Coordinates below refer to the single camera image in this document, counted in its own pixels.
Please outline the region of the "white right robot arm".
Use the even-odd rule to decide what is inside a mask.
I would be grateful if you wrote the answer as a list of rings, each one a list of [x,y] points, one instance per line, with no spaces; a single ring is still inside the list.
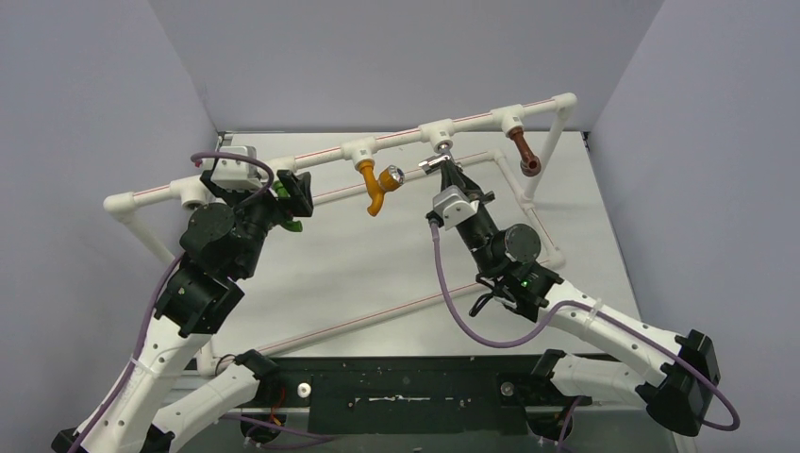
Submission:
[[[649,327],[597,299],[538,262],[541,238],[528,224],[499,228],[486,208],[494,199],[447,159],[438,164],[441,190],[426,216],[434,243],[437,278],[448,311],[479,344],[508,349],[532,341],[546,328],[567,332],[611,355],[589,360],[561,350],[548,351],[535,365],[531,392],[544,403],[561,396],[606,397],[645,409],[662,427],[695,437],[712,424],[706,415],[719,392],[719,366],[711,339]],[[441,229],[455,229],[475,262],[476,282],[487,288],[468,314],[476,317],[490,302],[533,322],[533,330],[512,341],[492,341],[472,330],[458,313],[444,277]]]

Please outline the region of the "chrome metal faucet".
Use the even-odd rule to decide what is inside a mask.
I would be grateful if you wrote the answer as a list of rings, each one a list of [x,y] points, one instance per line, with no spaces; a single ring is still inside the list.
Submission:
[[[436,171],[444,162],[453,160],[453,142],[445,140],[433,145],[434,155],[418,163],[418,167],[426,174],[430,175]]]

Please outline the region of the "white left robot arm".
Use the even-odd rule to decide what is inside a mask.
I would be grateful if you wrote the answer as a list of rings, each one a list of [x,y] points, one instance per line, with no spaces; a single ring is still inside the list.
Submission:
[[[148,305],[132,357],[114,388],[81,425],[60,431],[56,452],[176,452],[229,410],[267,405],[279,392],[277,365],[255,350],[235,356],[209,383],[173,404],[165,397],[192,357],[242,300],[271,229],[313,212],[311,176],[277,172],[279,187],[235,191],[201,175],[214,201],[198,207]]]

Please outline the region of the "white pvc pipe frame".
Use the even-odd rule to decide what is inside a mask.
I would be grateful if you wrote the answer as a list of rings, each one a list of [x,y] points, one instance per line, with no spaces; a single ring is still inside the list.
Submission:
[[[446,308],[437,281],[425,218],[440,192],[438,173],[418,163],[433,145],[453,142],[455,161],[495,200],[488,211],[499,228],[532,226],[542,241],[541,262],[565,262],[537,211],[534,195],[549,175],[548,163],[575,109],[571,93],[512,105],[456,120],[443,119],[398,132],[229,133],[223,150],[256,154],[265,163],[260,180],[278,170],[310,173],[314,212],[297,218],[301,233],[276,226],[265,239],[252,277],[241,281],[243,297],[225,323],[193,357],[198,372],[212,377],[236,354],[256,350],[271,357],[436,357],[539,354],[567,348],[568,335],[550,329],[532,341],[496,349],[469,338]],[[542,171],[524,176],[507,132],[522,126]],[[405,183],[387,193],[380,213],[356,165],[375,162],[378,175],[396,165]],[[493,301],[490,321],[471,327],[493,341],[524,337],[532,324]]]

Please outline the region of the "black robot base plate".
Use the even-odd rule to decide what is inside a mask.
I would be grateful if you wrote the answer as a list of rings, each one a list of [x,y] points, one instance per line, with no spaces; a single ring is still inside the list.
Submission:
[[[534,374],[534,355],[277,358],[276,377],[235,409],[298,414],[324,435],[523,435],[525,411],[573,399]]]

